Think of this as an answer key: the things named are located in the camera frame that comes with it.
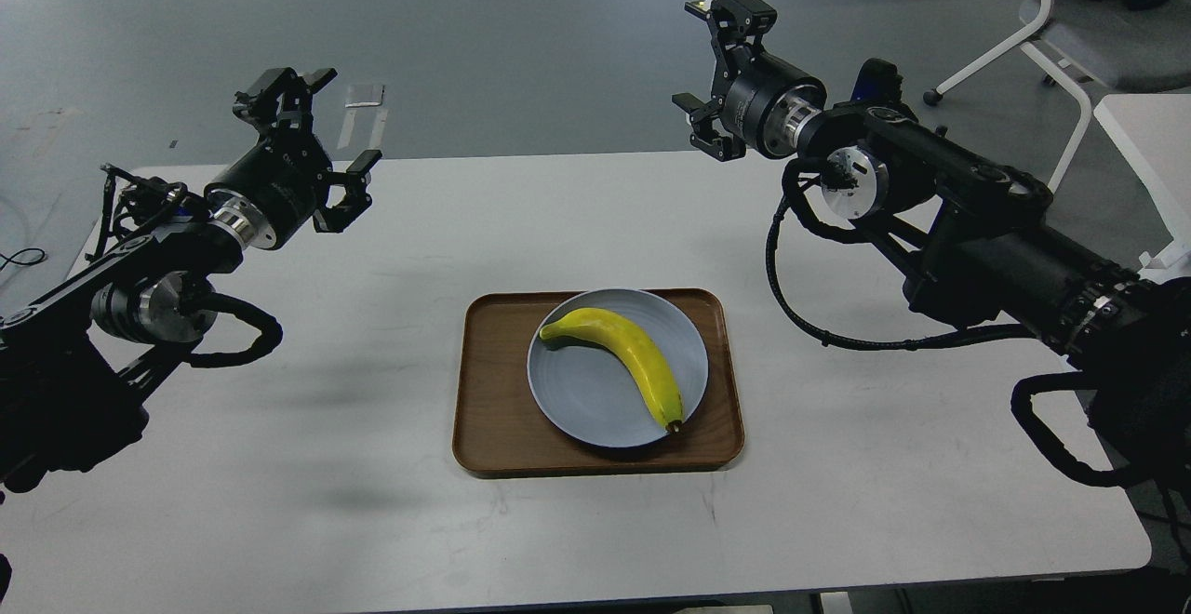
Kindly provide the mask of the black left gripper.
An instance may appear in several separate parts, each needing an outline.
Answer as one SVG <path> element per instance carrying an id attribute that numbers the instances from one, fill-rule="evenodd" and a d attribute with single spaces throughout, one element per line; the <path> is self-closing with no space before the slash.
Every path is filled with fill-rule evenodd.
<path id="1" fill-rule="evenodd" d="M 204 198 L 244 248 L 276 250 L 311 217 L 317 233 L 339 234 L 372 207 L 370 173 L 382 151 L 367 149 L 336 173 L 314 134 L 314 94 L 337 75 L 333 67 L 273 68 L 233 93 L 233 117 L 252 126 L 257 139 L 205 186 Z M 328 206 L 332 189 L 341 189 L 339 203 Z"/>

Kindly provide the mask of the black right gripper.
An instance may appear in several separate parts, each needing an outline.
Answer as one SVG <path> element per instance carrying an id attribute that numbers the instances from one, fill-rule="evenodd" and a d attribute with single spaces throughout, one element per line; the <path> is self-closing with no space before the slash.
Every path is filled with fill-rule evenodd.
<path id="1" fill-rule="evenodd" d="M 762 36 L 778 12 L 765 0 L 690 0 L 685 11 L 707 25 L 716 70 L 713 94 L 724 94 L 724 130 L 715 130 L 723 102 L 699 100 L 690 92 L 672 104 L 690 123 L 690 144 L 719 162 L 742 159 L 747 148 L 766 159 L 796 154 L 799 124 L 823 108 L 825 84 L 798 67 L 761 54 Z"/>

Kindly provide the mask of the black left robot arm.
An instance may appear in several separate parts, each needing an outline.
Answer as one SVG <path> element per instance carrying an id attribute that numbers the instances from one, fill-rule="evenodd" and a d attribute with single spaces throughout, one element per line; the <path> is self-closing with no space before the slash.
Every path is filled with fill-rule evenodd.
<path id="1" fill-rule="evenodd" d="M 99 233 L 85 268 L 4 317 L 5 494 L 46 474 L 86 474 L 138 440 L 145 402 L 177 366 L 243 366 L 283 330 L 213 274 L 247 249 L 278 250 L 303 224 L 338 234 L 372 206 L 364 151 L 343 173 L 314 134 L 314 94 L 333 68 L 274 68 L 233 98 L 254 146 L 201 192 L 102 165 Z"/>

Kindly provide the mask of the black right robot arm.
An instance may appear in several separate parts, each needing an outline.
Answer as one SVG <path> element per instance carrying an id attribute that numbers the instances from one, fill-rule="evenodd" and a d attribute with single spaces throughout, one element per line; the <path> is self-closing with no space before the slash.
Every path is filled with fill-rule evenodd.
<path id="1" fill-rule="evenodd" d="M 825 84 L 763 46 L 777 23 L 769 4 L 684 8 L 707 26 L 716 62 L 709 100 L 673 96 L 692 146 L 722 162 L 750 149 L 785 159 L 765 267 L 791 322 L 852 351 L 1041 342 L 1070 371 L 1016 382 L 1010 407 L 1025 436 L 1080 484 L 1153 483 L 1178 532 L 1173 500 L 1187 501 L 1187 278 L 1152 282 L 1050 228 L 1047 184 L 922 126 L 893 63 L 867 59 L 852 96 L 828 105 Z M 867 342 L 797 314 L 777 275 L 787 214 L 825 240 L 875 248 L 904 275 L 908 308 L 949 333 Z"/>

